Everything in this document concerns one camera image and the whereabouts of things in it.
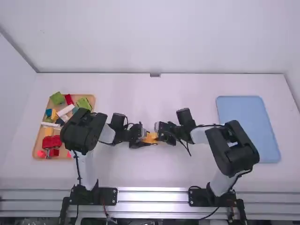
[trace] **white block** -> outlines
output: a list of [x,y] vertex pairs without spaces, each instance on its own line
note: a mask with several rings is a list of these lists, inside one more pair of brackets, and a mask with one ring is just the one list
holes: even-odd
[[74,109],[74,107],[75,106],[73,104],[70,104],[67,107],[63,108],[62,110],[58,111],[56,114],[59,117],[62,117],[63,115],[66,115],[69,111],[72,111],[72,109]]
[[59,127],[60,125],[59,124],[56,124],[56,123],[48,123],[48,122],[41,122],[41,124],[43,126],[48,126],[48,127]]
[[65,123],[69,120],[69,117],[67,115],[62,115],[60,117]]

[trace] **green block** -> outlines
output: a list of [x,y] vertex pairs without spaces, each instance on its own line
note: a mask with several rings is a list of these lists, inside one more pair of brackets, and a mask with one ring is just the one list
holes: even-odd
[[85,108],[85,109],[92,110],[92,106],[90,106],[90,103],[86,97],[82,97],[76,103],[79,108]]
[[44,122],[53,123],[53,120],[52,119],[44,119]]
[[59,91],[51,95],[50,99],[53,101],[55,105],[65,103],[65,97]]

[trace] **blue block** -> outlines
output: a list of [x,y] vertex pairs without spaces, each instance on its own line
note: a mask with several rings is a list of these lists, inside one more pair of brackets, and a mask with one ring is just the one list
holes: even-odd
[[55,123],[60,124],[60,126],[63,126],[65,124],[65,122],[61,118],[58,118]]
[[72,109],[73,115],[75,114],[75,112],[77,112],[78,109],[79,109],[79,107],[77,107],[77,106],[75,106],[75,107]]
[[46,109],[46,116],[47,117],[51,117],[51,114],[52,114],[52,109]]

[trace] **blue mat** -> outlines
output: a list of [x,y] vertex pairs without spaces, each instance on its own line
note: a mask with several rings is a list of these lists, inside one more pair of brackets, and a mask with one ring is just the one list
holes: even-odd
[[259,96],[219,96],[220,123],[237,120],[257,148],[260,163],[277,163],[280,151],[263,100]]

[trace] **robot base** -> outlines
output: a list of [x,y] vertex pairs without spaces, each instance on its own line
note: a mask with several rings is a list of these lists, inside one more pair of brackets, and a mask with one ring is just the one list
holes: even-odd
[[98,181],[91,191],[77,185],[71,189],[70,205],[116,205],[118,190],[115,187],[99,187]]
[[191,207],[234,207],[236,201],[234,190],[217,197],[213,194],[209,183],[205,189],[193,186],[188,189],[188,204]]

